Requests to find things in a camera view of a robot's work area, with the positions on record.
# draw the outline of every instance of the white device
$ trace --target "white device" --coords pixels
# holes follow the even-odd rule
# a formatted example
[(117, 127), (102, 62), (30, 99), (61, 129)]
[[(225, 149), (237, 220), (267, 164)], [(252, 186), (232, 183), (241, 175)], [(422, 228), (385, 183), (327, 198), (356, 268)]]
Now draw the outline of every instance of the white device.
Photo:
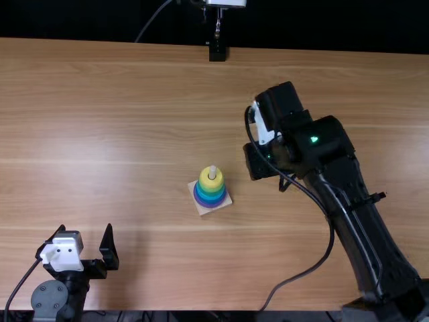
[(246, 6), (247, 0), (206, 0), (207, 5), (216, 5), (218, 7), (240, 7)]

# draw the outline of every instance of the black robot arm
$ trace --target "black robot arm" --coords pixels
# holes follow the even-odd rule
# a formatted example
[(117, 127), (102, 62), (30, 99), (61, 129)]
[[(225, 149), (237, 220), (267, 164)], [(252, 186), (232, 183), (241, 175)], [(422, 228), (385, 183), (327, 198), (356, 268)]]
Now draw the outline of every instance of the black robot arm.
[[(419, 321), (428, 313), (428, 283), (405, 259), (367, 191), (355, 149), (333, 116), (313, 121), (288, 82), (256, 97), (249, 121), (258, 143), (244, 147), (253, 180), (277, 175), (266, 162), (304, 181), (352, 264), (362, 297), (343, 307), (343, 321)], [(264, 160), (256, 153), (258, 149)]]

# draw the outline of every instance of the green ring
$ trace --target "green ring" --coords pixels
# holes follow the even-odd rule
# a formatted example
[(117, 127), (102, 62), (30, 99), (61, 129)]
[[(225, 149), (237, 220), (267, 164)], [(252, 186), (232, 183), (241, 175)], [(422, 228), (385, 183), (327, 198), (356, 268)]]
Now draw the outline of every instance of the green ring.
[(215, 193), (208, 193), (205, 191), (199, 182), (196, 183), (197, 191), (198, 193), (201, 193), (203, 197), (219, 197), (219, 194), (222, 193), (225, 190), (225, 185), (223, 184), (222, 187)]

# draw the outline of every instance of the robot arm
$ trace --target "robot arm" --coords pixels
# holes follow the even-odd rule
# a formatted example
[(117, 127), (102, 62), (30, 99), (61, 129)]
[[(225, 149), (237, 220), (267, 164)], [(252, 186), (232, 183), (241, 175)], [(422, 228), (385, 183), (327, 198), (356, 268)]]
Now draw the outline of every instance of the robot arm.
[[(355, 149), (333, 116), (313, 121), (291, 82), (258, 95), (249, 121), (259, 141), (244, 146), (253, 180), (278, 175), (266, 162), (304, 181), (328, 212), (362, 297), (343, 307), (343, 321), (419, 321), (429, 311), (428, 283), (405, 259), (367, 191)], [(265, 156), (260, 157), (258, 149)]]
[(89, 280), (104, 279), (108, 270), (118, 270), (119, 259), (108, 224), (100, 244), (102, 260), (81, 260), (83, 249), (79, 231), (61, 225), (36, 252), (36, 259), (55, 278), (39, 285), (32, 295), (35, 322), (79, 322)]

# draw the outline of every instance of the wooden base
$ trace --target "wooden base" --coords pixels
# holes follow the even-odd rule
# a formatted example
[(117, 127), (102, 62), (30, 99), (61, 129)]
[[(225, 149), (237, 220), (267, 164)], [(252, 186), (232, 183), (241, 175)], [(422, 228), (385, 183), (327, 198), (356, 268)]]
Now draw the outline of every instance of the wooden base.
[(232, 205), (233, 201), (231, 200), (231, 197), (229, 196), (229, 193), (227, 191), (227, 196), (225, 198), (225, 200), (223, 201), (223, 203), (221, 203), (219, 206), (215, 207), (215, 208), (206, 208), (203, 207), (202, 205), (200, 205), (199, 203), (196, 202), (195, 198), (194, 198), (194, 186), (196, 184), (197, 180), (189, 182), (188, 183), (188, 189), (190, 192), (190, 196), (192, 197), (192, 200), (194, 201), (195, 205), (196, 205), (196, 209), (198, 210), (198, 213), (200, 214), (200, 216), (202, 215), (206, 215), (207, 213), (211, 213), (217, 209), (221, 209), (221, 208), (225, 208), (226, 206)]

